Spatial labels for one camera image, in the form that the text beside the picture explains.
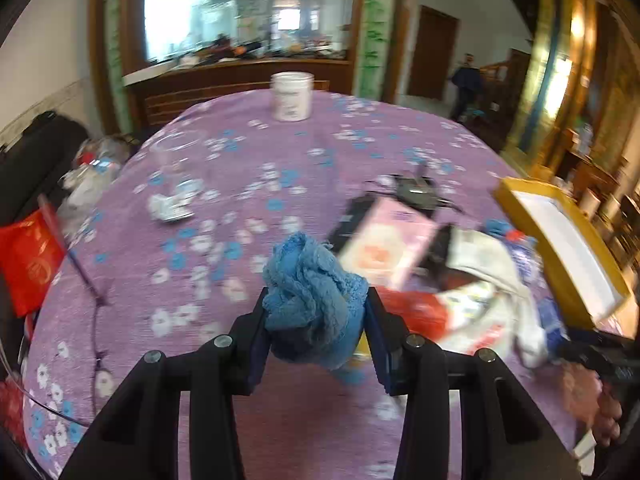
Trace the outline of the person's right hand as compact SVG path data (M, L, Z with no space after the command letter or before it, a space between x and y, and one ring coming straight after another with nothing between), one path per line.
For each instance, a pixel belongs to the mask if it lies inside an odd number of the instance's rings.
M566 410L583 422L597 444L606 448L620 437L622 406L610 385L594 370L576 363L563 365L563 401Z

